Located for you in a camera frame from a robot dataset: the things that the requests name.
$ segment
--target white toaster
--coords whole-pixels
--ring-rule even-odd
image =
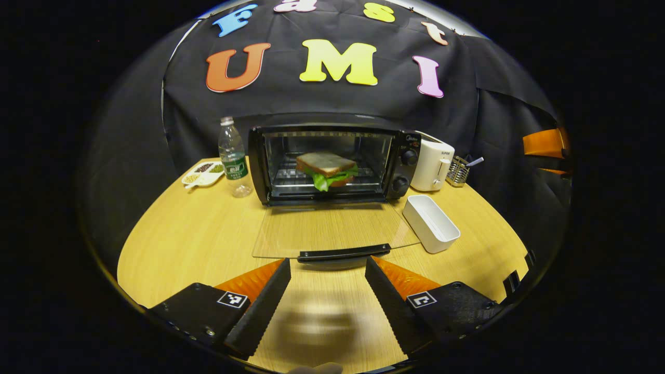
[[[419,191],[438,191],[444,185],[455,148],[424,132],[416,132],[422,135],[422,139],[411,187]]]

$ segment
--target sandwich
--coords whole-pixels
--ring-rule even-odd
[[[312,177],[314,187],[328,191],[328,187],[341,187],[358,175],[355,161],[330,152],[310,152],[296,157],[296,170]]]

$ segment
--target foam letter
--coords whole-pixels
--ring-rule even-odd
[[[249,21],[247,21],[247,19],[251,17],[250,9],[254,9],[256,7],[258,7],[258,5],[249,4],[248,6],[240,8],[235,12],[225,15],[224,17],[213,22],[213,25],[217,25],[221,29],[219,37],[228,35],[229,33],[232,33],[242,26],[248,24]]]
[[[378,80],[372,70],[372,55],[376,47],[369,44],[353,43],[343,55],[340,55],[334,45],[325,39],[309,39],[303,41],[303,45],[309,49],[307,55],[307,68],[300,74],[300,80],[304,82],[323,82],[326,74],[321,71],[321,64],[326,65],[332,79],[339,81],[348,66],[351,73],[346,80],[357,85],[374,86]]]
[[[367,17],[378,19],[384,22],[393,22],[395,16],[393,10],[385,5],[377,3],[365,3],[365,10],[362,11]]]
[[[239,90],[251,85],[261,73],[263,52],[268,48],[270,48],[270,43],[257,43],[246,46],[243,51],[247,52],[247,67],[245,67],[245,72],[241,76],[235,78],[229,78],[226,75],[229,60],[231,56],[235,55],[235,49],[218,52],[208,57],[205,60],[209,63],[205,85],[207,85],[209,90],[216,93]]]
[[[423,56],[414,56],[414,60],[420,68],[418,92],[434,97],[444,97],[444,92],[439,89],[439,81],[436,78],[436,68],[439,67],[439,64]]]
[[[441,45],[448,45],[448,42],[443,40],[441,38],[441,35],[445,36],[443,31],[439,30],[436,25],[429,23],[429,22],[421,22],[423,26],[427,27],[427,33],[430,34],[431,38],[434,39],[435,42],[441,44]]]
[[[316,3],[317,0],[284,0],[274,10],[276,12],[311,12],[316,9],[314,6]]]

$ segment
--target black cloth backdrop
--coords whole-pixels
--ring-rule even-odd
[[[213,22],[250,3],[258,7],[249,23],[218,37],[220,29]],[[560,176],[539,170],[554,161],[524,156],[521,143],[522,136],[560,123],[543,91],[492,41],[458,35],[393,3],[377,3],[394,10],[395,22],[366,17],[361,1],[319,1],[315,11],[306,13],[276,13],[275,1],[250,1],[196,25],[170,62],[194,22],[176,29],[129,70],[97,121],[80,179],[83,223],[112,274],[125,239],[150,204],[195,162],[217,156],[220,117],[237,119],[247,146],[249,128],[243,117],[300,112],[388,118],[442,139],[458,156],[484,157],[485,162],[473,167],[469,185],[537,258],[550,257],[563,237],[570,186]],[[443,30],[449,45],[434,42],[422,21]],[[354,85],[345,78],[336,82],[329,75],[320,83],[300,81],[308,55],[302,42],[307,39],[327,39],[340,53],[353,43],[375,46],[378,84]],[[226,93],[206,87],[205,60],[210,55],[235,49],[227,73],[236,77],[247,62],[242,50],[255,43],[271,47],[251,85]],[[414,55],[439,64],[444,97],[418,92],[420,71]]]

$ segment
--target metal cup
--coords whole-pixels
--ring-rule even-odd
[[[446,182],[453,187],[464,186],[466,178],[469,176],[469,168],[466,167],[467,164],[469,162],[459,156],[455,156],[453,162],[450,164],[450,169],[448,169]]]

